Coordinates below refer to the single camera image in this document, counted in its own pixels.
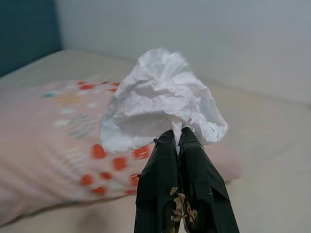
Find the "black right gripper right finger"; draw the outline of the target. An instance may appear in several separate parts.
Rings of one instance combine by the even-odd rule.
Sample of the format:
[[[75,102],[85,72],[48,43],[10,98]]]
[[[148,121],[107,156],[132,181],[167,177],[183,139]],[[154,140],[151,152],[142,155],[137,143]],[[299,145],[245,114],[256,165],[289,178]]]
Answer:
[[[187,233],[240,233],[225,182],[188,127],[179,141]]]

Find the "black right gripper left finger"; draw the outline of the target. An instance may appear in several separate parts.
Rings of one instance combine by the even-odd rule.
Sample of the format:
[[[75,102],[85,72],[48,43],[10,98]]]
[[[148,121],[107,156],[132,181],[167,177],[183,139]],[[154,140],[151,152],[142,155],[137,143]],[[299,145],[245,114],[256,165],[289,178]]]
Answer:
[[[178,233],[176,195],[170,194],[172,188],[180,187],[173,132],[164,132],[154,143],[138,181],[134,233]]]

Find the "white tissue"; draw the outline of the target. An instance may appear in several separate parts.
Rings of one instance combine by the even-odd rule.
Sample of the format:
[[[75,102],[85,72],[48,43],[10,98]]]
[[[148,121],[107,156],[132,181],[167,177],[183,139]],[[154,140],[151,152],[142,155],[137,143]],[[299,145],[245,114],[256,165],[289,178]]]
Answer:
[[[113,93],[100,122],[107,152],[141,148],[166,131],[179,142],[189,127],[204,144],[219,142],[229,129],[209,88],[178,52],[159,48],[139,57]]]

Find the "pink patterned pillow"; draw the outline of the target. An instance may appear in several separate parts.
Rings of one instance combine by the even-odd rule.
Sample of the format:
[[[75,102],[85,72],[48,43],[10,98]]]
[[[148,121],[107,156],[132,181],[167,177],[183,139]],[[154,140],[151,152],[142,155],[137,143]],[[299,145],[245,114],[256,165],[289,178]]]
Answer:
[[[120,83],[56,82],[0,91],[0,226],[67,202],[135,194],[154,142],[110,153],[103,114]],[[225,181],[237,158],[218,142],[205,150]]]

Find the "cream sheeted mattress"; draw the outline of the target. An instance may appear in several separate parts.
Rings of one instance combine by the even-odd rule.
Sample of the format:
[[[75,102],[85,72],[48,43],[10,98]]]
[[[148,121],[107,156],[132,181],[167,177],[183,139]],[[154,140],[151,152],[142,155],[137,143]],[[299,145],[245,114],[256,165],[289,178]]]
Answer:
[[[133,62],[64,50],[11,74],[0,89],[60,80],[121,81]],[[206,82],[229,124],[220,142],[242,166],[228,184],[240,233],[311,233],[311,109]],[[133,233],[135,197],[23,218],[0,233]]]

